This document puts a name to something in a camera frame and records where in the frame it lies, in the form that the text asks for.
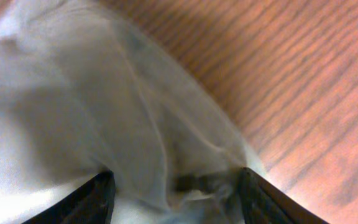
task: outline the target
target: gray fabric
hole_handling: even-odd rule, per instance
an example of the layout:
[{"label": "gray fabric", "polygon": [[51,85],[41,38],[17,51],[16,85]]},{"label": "gray fabric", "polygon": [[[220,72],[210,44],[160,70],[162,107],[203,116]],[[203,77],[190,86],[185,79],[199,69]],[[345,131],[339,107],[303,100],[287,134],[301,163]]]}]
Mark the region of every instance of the gray fabric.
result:
[{"label": "gray fabric", "polygon": [[198,84],[93,1],[19,0],[0,20],[0,223],[105,169],[119,191],[112,223],[197,223],[203,205],[183,203],[173,178],[243,166],[264,175]]}]

